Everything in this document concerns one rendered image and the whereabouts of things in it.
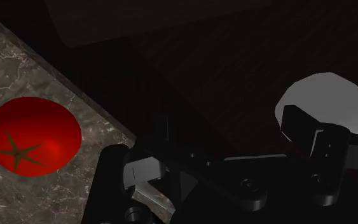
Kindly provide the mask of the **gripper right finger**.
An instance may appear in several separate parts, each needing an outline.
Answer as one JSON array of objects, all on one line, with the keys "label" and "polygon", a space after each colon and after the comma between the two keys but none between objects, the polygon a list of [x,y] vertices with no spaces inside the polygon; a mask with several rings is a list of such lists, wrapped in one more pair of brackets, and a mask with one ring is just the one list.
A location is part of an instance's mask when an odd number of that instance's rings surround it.
[{"label": "gripper right finger", "polygon": [[308,160],[312,202],[317,206],[335,204],[345,170],[358,171],[358,134],[320,122],[296,105],[284,106],[280,130]]}]

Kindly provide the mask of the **white rounded object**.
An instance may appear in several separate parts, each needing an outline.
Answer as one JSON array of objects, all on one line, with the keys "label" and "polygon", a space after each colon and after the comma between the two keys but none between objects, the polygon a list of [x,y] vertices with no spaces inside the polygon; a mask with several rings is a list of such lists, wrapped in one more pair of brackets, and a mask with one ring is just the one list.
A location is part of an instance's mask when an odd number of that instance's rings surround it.
[{"label": "white rounded object", "polygon": [[335,73],[317,73],[294,82],[275,107],[279,124],[286,105],[295,105],[320,122],[341,125],[358,134],[358,86]]}]

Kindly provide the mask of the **red tomato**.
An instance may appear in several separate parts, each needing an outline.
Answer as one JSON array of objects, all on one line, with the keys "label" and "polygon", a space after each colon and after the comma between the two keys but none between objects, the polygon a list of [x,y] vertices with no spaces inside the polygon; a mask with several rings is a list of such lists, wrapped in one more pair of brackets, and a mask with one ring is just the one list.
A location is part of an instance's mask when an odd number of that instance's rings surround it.
[{"label": "red tomato", "polygon": [[18,97],[0,106],[0,165],[27,177],[65,166],[81,147],[81,127],[57,102]]}]

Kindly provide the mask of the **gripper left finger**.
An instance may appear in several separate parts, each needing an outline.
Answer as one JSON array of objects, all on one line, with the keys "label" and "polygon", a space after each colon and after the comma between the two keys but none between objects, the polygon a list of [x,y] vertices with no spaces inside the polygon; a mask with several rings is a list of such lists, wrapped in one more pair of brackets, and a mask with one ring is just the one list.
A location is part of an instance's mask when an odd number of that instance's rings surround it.
[{"label": "gripper left finger", "polygon": [[173,203],[170,224],[257,224],[267,199],[265,185],[242,162],[141,137],[132,148],[114,144],[101,151],[81,224],[163,224],[132,199],[135,186],[148,181]]}]

